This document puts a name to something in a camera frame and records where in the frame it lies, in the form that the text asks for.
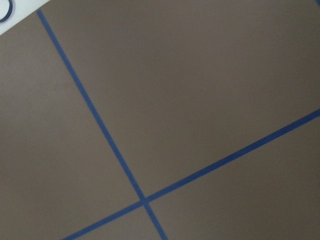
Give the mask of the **brown paper table cover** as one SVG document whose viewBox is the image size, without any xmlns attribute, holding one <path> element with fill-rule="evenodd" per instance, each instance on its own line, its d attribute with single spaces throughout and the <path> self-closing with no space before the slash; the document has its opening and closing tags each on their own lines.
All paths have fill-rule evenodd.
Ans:
<svg viewBox="0 0 320 240">
<path fill-rule="evenodd" d="M 317 0 L 51 0 L 0 37 L 3 240 L 317 240 Z"/>
</svg>

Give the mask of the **blue tape roll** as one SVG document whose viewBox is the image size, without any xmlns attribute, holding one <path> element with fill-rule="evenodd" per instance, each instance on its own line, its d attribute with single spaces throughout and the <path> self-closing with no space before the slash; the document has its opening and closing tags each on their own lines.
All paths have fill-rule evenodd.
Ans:
<svg viewBox="0 0 320 240">
<path fill-rule="evenodd" d="M 0 22 L 3 23 L 12 15 L 14 4 L 12 0 L 1 0 L 0 7 L 2 7 L 0 9 Z"/>
</svg>

